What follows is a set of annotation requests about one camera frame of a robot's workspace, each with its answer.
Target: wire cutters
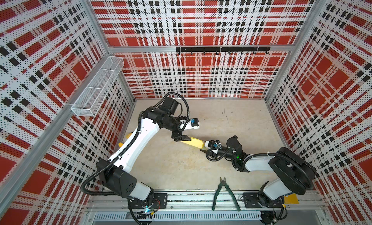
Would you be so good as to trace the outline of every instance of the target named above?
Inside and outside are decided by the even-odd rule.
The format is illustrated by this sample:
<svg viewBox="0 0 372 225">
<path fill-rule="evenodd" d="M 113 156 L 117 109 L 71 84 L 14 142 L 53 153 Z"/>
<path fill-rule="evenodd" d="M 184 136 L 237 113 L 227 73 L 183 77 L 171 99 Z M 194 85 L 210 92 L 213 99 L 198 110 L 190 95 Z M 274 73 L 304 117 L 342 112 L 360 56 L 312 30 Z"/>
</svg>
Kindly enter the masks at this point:
<svg viewBox="0 0 372 225">
<path fill-rule="evenodd" d="M 226 177 L 224 177 L 223 180 L 222 180 L 222 178 L 220 177 L 220 184 L 218 185 L 217 191 L 216 191 L 216 193 L 214 194 L 212 210 L 214 210 L 214 209 L 216 208 L 217 196 L 218 196 L 218 194 L 220 193 L 220 191 L 221 191 L 221 189 L 222 189 L 222 186 L 225 186 L 226 190 L 229 192 L 230 196 L 232 197 L 232 200 L 234 201 L 234 204 L 235 204 L 235 206 L 236 206 L 236 209 L 237 209 L 238 211 L 240 211 L 240 206 L 239 206 L 238 202 L 236 201 L 235 195 L 234 195 L 233 192 L 231 191 L 229 185 L 226 184 Z"/>
</svg>

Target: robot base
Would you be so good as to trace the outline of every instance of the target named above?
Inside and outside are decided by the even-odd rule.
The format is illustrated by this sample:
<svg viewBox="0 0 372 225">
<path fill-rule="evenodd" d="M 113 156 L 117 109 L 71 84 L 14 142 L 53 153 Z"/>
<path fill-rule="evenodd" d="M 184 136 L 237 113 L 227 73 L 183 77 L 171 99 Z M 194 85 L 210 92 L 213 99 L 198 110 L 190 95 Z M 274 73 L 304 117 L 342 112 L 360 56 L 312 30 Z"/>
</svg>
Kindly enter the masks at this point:
<svg viewBox="0 0 372 225">
<path fill-rule="evenodd" d="M 165 209 L 167 207 L 167 199 L 168 194 L 167 193 L 155 193 L 154 194 L 154 200 L 160 201 L 160 209 Z M 131 209 L 144 209 L 139 203 L 138 199 L 134 198 L 132 202 L 130 202 Z M 159 203 L 158 201 L 155 201 L 154 204 L 150 208 L 158 209 Z"/>
<path fill-rule="evenodd" d="M 243 193 L 243 199 L 244 199 L 244 204 L 246 208 L 260 208 L 260 204 L 258 203 L 258 198 L 257 198 L 257 192 L 252 192 L 252 193 Z M 269 204 L 269 207 L 267 208 L 281 208 L 282 207 L 282 202 L 284 201 L 284 197 L 281 196 L 272 203 Z"/>
</svg>

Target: wire mesh basket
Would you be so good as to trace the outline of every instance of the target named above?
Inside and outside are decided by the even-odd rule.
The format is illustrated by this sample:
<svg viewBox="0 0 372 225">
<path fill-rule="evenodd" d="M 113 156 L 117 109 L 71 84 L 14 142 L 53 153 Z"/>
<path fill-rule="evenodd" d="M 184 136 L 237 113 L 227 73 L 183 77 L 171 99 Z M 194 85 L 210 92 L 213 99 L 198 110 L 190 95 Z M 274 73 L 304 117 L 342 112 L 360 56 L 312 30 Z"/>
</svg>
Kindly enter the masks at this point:
<svg viewBox="0 0 372 225">
<path fill-rule="evenodd" d="M 94 117 L 124 66 L 123 58 L 110 56 L 72 106 L 77 116 Z"/>
</svg>

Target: yellow block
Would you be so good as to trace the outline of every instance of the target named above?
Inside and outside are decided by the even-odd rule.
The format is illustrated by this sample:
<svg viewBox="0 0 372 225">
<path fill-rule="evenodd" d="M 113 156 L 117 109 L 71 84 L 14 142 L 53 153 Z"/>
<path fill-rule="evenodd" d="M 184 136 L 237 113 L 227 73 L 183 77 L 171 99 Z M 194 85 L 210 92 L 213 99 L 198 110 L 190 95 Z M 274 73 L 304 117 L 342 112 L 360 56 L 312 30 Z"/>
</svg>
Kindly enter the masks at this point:
<svg viewBox="0 0 372 225">
<path fill-rule="evenodd" d="M 297 195 L 293 193 L 291 195 L 284 196 L 284 203 L 285 204 L 299 204 Z"/>
<path fill-rule="evenodd" d="M 203 148 L 204 147 L 204 142 L 200 139 L 195 139 L 193 137 L 190 137 L 191 138 L 191 141 L 181 141 L 185 144 L 188 144 L 188 145 L 191 145 L 191 146 L 194 146 L 196 148 Z"/>
<path fill-rule="evenodd" d="M 125 138 L 126 139 L 129 139 L 129 137 L 131 136 L 133 134 L 133 132 L 132 133 L 129 133 L 129 134 L 127 134 L 126 136 L 125 136 Z"/>
</svg>

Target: beige floor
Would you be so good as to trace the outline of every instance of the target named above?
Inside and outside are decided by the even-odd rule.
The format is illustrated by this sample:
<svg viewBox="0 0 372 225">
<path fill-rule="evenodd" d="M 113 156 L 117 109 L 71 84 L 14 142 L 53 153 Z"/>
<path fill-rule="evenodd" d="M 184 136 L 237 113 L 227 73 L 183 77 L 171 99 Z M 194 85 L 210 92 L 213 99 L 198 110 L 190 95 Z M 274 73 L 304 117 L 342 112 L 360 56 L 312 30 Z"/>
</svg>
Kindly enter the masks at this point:
<svg viewBox="0 0 372 225">
<path fill-rule="evenodd" d="M 200 129 L 186 130 L 184 134 L 201 140 L 219 139 L 223 145 L 236 135 L 245 153 L 275 152 L 283 146 L 263 100 L 187 101 L 190 118 L 199 119 Z M 136 128 L 139 112 L 156 103 L 157 100 L 137 101 L 127 133 Z M 232 190 L 258 190 L 263 183 L 276 178 L 269 171 L 237 172 L 225 159 L 210 162 L 198 148 L 174 142 L 166 129 L 149 141 L 131 174 L 158 190 L 215 190 L 220 176 L 226 177 Z"/>
</svg>

